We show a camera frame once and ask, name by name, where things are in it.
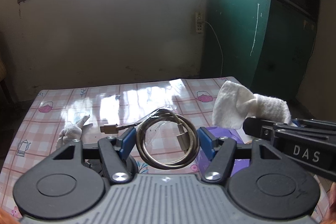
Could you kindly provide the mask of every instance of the black round object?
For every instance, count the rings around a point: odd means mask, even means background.
[[[231,177],[228,192],[242,209],[275,220],[309,215],[320,198],[315,179],[285,158],[253,160]]]
[[[72,160],[46,158],[18,179],[14,200],[24,215],[38,219],[66,219],[95,206],[105,193],[93,170]]]

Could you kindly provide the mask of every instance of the purple box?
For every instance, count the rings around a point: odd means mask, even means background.
[[[214,135],[216,138],[219,137],[229,137],[234,139],[237,143],[243,143],[241,138],[239,137],[239,134],[234,129],[226,129],[226,128],[220,128],[220,127],[207,127],[208,131],[211,132],[212,135]],[[199,153],[196,157],[196,162],[198,165],[198,169],[200,173],[203,175],[205,173],[205,170],[208,168],[210,161],[204,154],[202,148],[199,149]],[[234,166],[232,168],[231,176],[238,172],[239,170],[248,167],[250,164],[250,160],[235,160]]]

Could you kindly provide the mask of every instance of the white fabric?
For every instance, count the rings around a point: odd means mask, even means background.
[[[58,140],[56,142],[56,149],[60,148],[62,145],[67,144],[68,142],[80,139],[82,136],[82,128],[85,122],[89,119],[90,116],[84,116],[76,124],[71,124],[66,128],[63,128],[60,134],[58,135]]]
[[[286,124],[291,122],[291,114],[285,101],[253,94],[243,85],[226,81],[218,93],[213,108],[213,125],[239,129],[246,117]]]

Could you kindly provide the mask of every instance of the white cloth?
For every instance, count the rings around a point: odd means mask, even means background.
[[[60,148],[62,145],[67,144],[68,142],[80,139],[82,136],[82,128],[85,122],[90,118],[89,116],[84,116],[76,124],[71,124],[66,128],[63,128],[61,133],[58,135],[58,140],[56,142],[56,149]]]
[[[239,129],[246,117],[290,124],[291,114],[281,99],[253,94],[243,85],[226,81],[217,96],[212,123],[222,128]]]

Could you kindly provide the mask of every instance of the checkered tablecloth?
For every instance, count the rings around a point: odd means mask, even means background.
[[[21,217],[12,196],[14,183],[55,150],[58,134],[68,124],[90,115],[83,128],[82,140],[96,143],[106,137],[100,133],[103,124],[136,122],[156,108],[170,107],[189,119],[196,128],[209,127],[217,94],[226,80],[238,83],[234,77],[223,77],[40,91],[16,133],[1,170],[1,207],[13,216]],[[162,162],[181,158],[184,153],[174,137],[178,134],[174,123],[154,125],[146,136],[148,151]],[[154,169],[142,161],[136,147],[131,155],[141,173],[198,172],[195,162],[179,170]],[[322,197],[322,203],[319,203],[323,208],[316,208],[316,219],[325,212],[325,199]]]

